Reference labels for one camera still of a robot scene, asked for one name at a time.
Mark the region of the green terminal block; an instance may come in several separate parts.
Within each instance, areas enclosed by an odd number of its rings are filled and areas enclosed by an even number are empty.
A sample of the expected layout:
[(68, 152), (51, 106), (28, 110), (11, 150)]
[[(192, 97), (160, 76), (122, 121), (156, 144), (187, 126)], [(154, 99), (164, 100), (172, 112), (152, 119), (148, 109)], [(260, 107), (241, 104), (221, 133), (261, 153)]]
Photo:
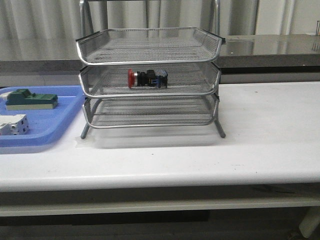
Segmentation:
[(11, 92), (5, 102), (7, 110), (50, 110), (58, 105), (58, 96), (48, 93), (32, 93), (27, 88)]

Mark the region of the white circuit breaker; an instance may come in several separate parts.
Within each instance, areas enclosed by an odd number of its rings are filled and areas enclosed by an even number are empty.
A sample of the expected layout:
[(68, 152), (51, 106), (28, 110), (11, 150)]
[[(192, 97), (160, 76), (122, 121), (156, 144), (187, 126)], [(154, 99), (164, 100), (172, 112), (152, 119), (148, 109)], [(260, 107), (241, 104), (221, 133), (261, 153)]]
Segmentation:
[(29, 129), (29, 122), (26, 114), (0, 116), (1, 136), (25, 135)]

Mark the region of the clear tape patch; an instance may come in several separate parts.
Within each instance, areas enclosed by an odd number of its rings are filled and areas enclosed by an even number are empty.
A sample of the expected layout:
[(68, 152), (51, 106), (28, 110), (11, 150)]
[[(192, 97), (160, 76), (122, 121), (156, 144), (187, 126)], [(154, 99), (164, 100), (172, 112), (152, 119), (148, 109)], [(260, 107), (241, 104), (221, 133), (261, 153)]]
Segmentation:
[(95, 146), (95, 137), (87, 135), (84, 139), (77, 136), (75, 139), (75, 148), (92, 148)]

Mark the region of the blue plastic tray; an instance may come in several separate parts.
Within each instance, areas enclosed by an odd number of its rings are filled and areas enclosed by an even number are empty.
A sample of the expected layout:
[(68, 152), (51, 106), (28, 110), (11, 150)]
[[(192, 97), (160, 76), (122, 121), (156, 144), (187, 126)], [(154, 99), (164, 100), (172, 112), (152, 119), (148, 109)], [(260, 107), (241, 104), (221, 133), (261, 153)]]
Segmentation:
[(81, 109), (85, 97), (79, 85), (23, 86), (36, 94), (56, 94), (58, 104), (54, 109), (7, 110), (6, 101), (0, 99), (1, 115), (25, 114), (29, 131), (23, 135), (0, 137), (0, 147), (43, 146), (57, 141)]

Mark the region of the white table leg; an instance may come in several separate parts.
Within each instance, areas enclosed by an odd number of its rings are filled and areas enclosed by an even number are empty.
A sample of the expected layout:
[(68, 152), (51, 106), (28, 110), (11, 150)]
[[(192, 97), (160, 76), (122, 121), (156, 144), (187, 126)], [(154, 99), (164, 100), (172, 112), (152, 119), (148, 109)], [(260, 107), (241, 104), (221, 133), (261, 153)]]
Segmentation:
[(298, 229), (304, 238), (309, 238), (320, 224), (320, 207), (310, 207), (300, 222)]

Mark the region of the dark back counter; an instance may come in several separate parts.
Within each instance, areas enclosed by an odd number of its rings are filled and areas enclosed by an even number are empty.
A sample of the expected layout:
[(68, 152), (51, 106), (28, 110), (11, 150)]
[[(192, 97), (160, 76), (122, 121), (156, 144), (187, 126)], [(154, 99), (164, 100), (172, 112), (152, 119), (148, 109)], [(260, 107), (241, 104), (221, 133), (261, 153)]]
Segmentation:
[[(316, 73), (320, 70), (320, 38), (307, 34), (231, 35), (215, 64), (224, 74)], [(3, 75), (78, 72), (82, 66), (73, 38), (0, 42)]]

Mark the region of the red emergency stop button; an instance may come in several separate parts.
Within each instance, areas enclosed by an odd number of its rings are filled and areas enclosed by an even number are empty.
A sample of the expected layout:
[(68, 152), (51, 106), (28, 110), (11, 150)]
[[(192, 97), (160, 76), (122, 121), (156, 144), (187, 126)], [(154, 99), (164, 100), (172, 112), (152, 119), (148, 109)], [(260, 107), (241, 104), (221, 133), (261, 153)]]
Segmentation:
[(127, 84), (132, 87), (153, 87), (157, 89), (168, 87), (168, 73), (164, 69), (148, 69), (134, 72), (129, 69), (127, 72)]

